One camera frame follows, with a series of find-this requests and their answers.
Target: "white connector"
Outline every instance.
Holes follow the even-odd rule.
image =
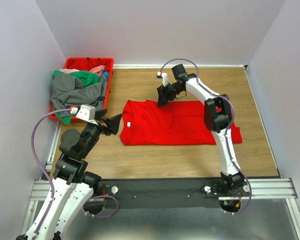
[[[162,85],[164,87],[168,85],[169,79],[168,79],[168,74],[167,73],[158,71],[157,74],[156,74],[156,77],[158,79],[162,80]]]
[[[72,106],[70,107],[70,109],[71,109],[70,111],[71,114],[76,114],[78,112],[78,108],[76,106]]]
[[[79,112],[76,114],[77,119],[81,119],[85,122],[98,125],[95,120],[96,108],[91,105],[81,105]]]

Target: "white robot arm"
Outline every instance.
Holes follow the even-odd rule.
[[[170,84],[168,74],[159,71],[157,78],[162,80],[162,85],[157,88],[158,107],[163,107],[169,101],[173,101],[182,91],[188,91],[204,105],[204,123],[216,141],[218,153],[221,158],[222,188],[229,193],[242,187],[244,176],[236,159],[234,145],[231,139],[231,129],[227,129],[231,123],[231,108],[225,99],[226,95],[220,95],[207,87],[195,74],[188,74],[182,64],[172,68],[177,82]]]
[[[87,125],[82,132],[69,129],[62,134],[59,146],[62,155],[56,162],[50,191],[30,229],[16,240],[63,239],[84,204],[93,194],[99,195],[101,192],[102,178],[85,171],[88,163],[84,159],[101,134],[109,136],[118,133],[122,115],[107,118],[104,116],[106,109],[96,111],[96,108],[90,105],[81,105],[79,109],[72,107],[69,112],[76,114],[76,117],[87,122]],[[103,197],[114,199],[108,195],[99,195],[96,198],[101,198],[102,203]]]

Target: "pile of clothes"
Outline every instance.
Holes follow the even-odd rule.
[[[82,104],[92,105],[96,110],[103,109],[109,79],[106,66],[96,66],[93,59],[85,58],[84,61],[78,59],[67,67],[56,70],[53,74],[51,101],[54,109]],[[57,113],[56,116],[65,124],[71,122],[72,115],[69,112]]]

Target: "wooden table surface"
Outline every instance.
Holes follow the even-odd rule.
[[[157,101],[157,87],[161,84],[156,79],[157,71],[158,69],[115,69],[107,116],[122,113],[127,100]],[[170,82],[174,82],[171,70],[166,69],[165,72],[169,74]],[[195,69],[189,68],[187,72],[194,73]],[[243,143],[234,145],[241,169],[250,177],[277,176],[276,165],[244,70],[242,68],[200,68],[199,76],[215,92],[227,94],[234,105],[236,113],[234,122],[240,127],[243,139]],[[185,98],[176,101],[182,100],[197,99],[188,93]],[[220,176],[221,163],[215,145],[125,146],[119,137],[123,123],[121,120],[118,135],[100,137],[99,142],[86,158],[87,171],[96,173],[104,179]],[[82,131],[84,126],[84,123],[63,124],[61,134],[67,129]],[[60,154],[57,148],[53,169]]]

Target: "red t-shirt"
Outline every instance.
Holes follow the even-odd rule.
[[[128,100],[122,117],[120,138],[125,145],[216,144],[205,126],[204,105],[200,101],[172,101],[157,107],[155,101]],[[233,143],[242,143],[240,128],[235,124],[231,136]]]

